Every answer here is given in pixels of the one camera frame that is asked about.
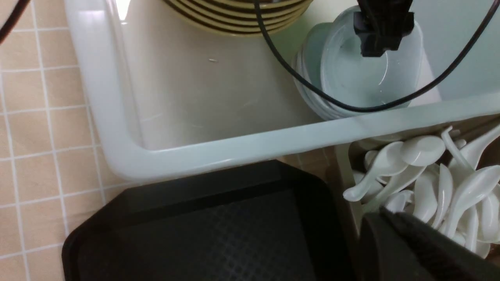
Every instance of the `black cable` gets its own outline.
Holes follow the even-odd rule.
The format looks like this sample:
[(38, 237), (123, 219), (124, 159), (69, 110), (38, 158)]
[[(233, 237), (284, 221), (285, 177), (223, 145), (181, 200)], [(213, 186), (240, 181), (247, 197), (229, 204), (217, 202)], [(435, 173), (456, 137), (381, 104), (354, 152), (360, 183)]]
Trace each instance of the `black cable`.
[(14, 26), (19, 21), (19, 18), (21, 18), (21, 16), (23, 15), (23, 12), (25, 11), (29, 3), (30, 0), (17, 1), (17, 4), (15, 4), (14, 9), (12, 10), (12, 13), (10, 13), (10, 16), (0, 28), (0, 45), (7, 38), (7, 35), (11, 33), (12, 29), (14, 29)]
[(362, 112), (362, 113), (370, 113), (370, 112), (379, 112), (379, 111), (384, 111), (388, 110), (393, 107), (397, 107), (399, 105), (402, 105), (404, 103), (407, 103), (417, 97), (420, 97), (421, 95), (427, 93), (430, 89), (434, 88), (437, 86), (441, 81), (443, 81), (450, 73), (452, 73), (455, 68), (460, 64), (460, 62), (465, 58), (467, 53), (472, 49), (476, 41), (479, 39), (483, 31), (485, 31), (486, 27), (492, 20), (493, 16), (495, 15), (495, 12), (497, 11), (499, 5), (500, 5), (500, 0), (494, 0), (493, 4), (491, 4), (491, 7), (489, 8), (488, 12), (486, 13), (486, 16), (482, 20), (481, 24), (477, 28), (477, 30), (474, 32), (470, 40), (467, 42), (463, 50), (458, 54), (458, 56), (455, 58), (455, 60), (446, 68), (441, 75), (439, 75), (436, 79), (434, 79), (432, 82), (427, 84), (426, 86), (422, 87), (421, 89), (417, 90), (416, 92), (409, 94), (405, 97), (393, 100), (391, 102), (388, 102), (386, 104), (381, 104), (373, 107), (356, 107), (356, 106), (351, 106), (348, 104), (345, 104), (339, 100), (334, 99), (333, 97), (327, 95), (324, 93), (322, 90), (318, 89), (315, 87), (313, 84), (309, 83), (306, 79), (304, 79), (300, 74), (298, 74), (281, 56), (280, 52), (276, 49), (275, 45), (273, 44), (273, 41), (269, 37), (269, 34), (266, 30), (266, 26), (264, 25), (263, 19), (262, 19), (262, 12), (261, 12), (261, 7), (259, 6), (259, 1), (260, 0), (253, 0), (253, 6), (255, 8), (255, 14), (257, 16), (257, 23), (258, 27), (260, 28), (260, 32), (262, 32), (262, 35), (264, 37), (265, 42), (269, 46), (269, 49), (271, 49), (272, 54), (276, 57), (278, 62), (283, 66), (288, 73), (290, 73), (295, 79), (297, 79), (300, 83), (302, 83), (304, 86), (306, 86), (309, 90), (313, 91), (316, 93), (318, 96), (320, 96), (322, 99), (342, 108), (348, 111), (353, 111), (353, 112)]

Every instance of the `white bowl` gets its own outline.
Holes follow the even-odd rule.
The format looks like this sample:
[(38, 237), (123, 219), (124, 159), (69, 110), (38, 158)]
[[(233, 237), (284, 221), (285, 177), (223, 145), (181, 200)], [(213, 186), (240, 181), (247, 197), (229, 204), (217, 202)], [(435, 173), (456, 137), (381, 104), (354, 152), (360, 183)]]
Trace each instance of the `white bowl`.
[[(353, 26), (353, 14), (359, 10), (358, 6), (348, 8), (332, 24), (321, 59), (323, 91), (342, 103), (362, 108), (380, 106), (415, 92), (424, 51), (418, 23), (410, 35), (403, 37), (399, 50), (386, 51), (381, 57), (363, 57), (361, 40)], [(332, 106), (347, 116), (362, 114)]]
[[(328, 37), (329, 31), (331, 29), (331, 22), (324, 22), (315, 25), (307, 34), (307, 38), (302, 46), (302, 72), (303, 77), (310, 81), (311, 84), (321, 89), (321, 54), (325, 41)], [(319, 108), (325, 115), (328, 116), (328, 120), (340, 119), (346, 117), (340, 114), (332, 105), (322, 99), (319, 95), (313, 91), (305, 88), (306, 94), (309, 99)]]
[[(302, 48), (298, 51), (298, 53), (291, 59), (290, 66), (302, 77), (303, 74), (303, 65), (302, 65)], [(307, 88), (302, 85), (297, 79), (293, 78), (295, 82), (295, 86), (297, 87), (300, 96), (304, 100), (304, 102), (316, 113), (321, 119), (328, 121), (331, 120), (322, 110), (320, 110), (317, 105), (310, 99), (310, 96), (306, 93)]]

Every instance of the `black clamp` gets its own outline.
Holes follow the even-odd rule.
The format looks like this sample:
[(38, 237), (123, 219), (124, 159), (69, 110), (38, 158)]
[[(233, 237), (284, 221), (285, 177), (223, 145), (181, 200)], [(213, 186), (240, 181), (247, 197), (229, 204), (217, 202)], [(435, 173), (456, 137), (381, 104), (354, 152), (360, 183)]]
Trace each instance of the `black clamp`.
[(381, 57), (397, 51), (401, 39), (414, 27), (413, 0), (357, 0), (361, 12), (354, 13), (354, 32), (361, 39), (363, 57)]

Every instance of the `stacked bowls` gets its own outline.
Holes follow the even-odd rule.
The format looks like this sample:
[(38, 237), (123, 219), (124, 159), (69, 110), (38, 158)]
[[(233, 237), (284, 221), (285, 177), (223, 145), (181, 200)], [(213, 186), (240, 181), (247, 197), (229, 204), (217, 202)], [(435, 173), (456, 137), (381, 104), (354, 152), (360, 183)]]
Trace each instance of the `stacked bowls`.
[[(183, 20), (202, 30), (238, 37), (260, 36), (253, 0), (164, 0)], [(312, 0), (259, 0), (272, 34), (292, 25)]]
[[(419, 25), (415, 22), (399, 50), (386, 51), (381, 57), (363, 57), (353, 24), (354, 12), (359, 10), (351, 7), (334, 22), (315, 25), (290, 65), (328, 96), (354, 107), (380, 106), (413, 93), (424, 51)], [(295, 85), (307, 105), (324, 120), (361, 114), (322, 99), (298, 80)]]

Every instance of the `tiled countertop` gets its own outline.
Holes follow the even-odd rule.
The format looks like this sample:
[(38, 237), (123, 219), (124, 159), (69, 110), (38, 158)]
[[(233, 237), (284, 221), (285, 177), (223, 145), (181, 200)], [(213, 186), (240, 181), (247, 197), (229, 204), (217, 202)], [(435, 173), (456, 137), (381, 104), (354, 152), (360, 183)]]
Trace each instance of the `tiled countertop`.
[[(0, 25), (17, 0), (0, 0)], [(63, 281), (68, 234), (123, 189), (108, 168), (63, 0), (32, 0), (0, 46), (0, 281)], [(329, 148), (281, 158), (324, 178)]]

